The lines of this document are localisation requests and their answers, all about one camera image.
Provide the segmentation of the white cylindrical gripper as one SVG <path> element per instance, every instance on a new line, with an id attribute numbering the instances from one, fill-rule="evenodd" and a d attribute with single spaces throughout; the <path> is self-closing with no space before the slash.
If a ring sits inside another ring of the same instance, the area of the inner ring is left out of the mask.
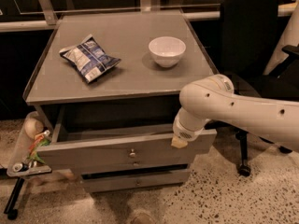
<path id="1" fill-rule="evenodd" d="M 176 148 L 186 147 L 188 142 L 194 141 L 199 136 L 208 122 L 209 119 L 197 118 L 194 114 L 181 108 L 173 123 L 174 136 L 171 146 Z"/>

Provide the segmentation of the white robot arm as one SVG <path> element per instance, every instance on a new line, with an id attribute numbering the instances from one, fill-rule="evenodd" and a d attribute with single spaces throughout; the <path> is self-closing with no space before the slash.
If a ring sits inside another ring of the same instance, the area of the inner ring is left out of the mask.
<path id="1" fill-rule="evenodd" d="M 186 147 L 211 120 L 278 143 L 293 151 L 299 143 L 298 92 L 263 74 L 272 54 L 278 7 L 242 2 L 221 4 L 221 68 L 194 81 L 179 94 L 172 146 Z"/>

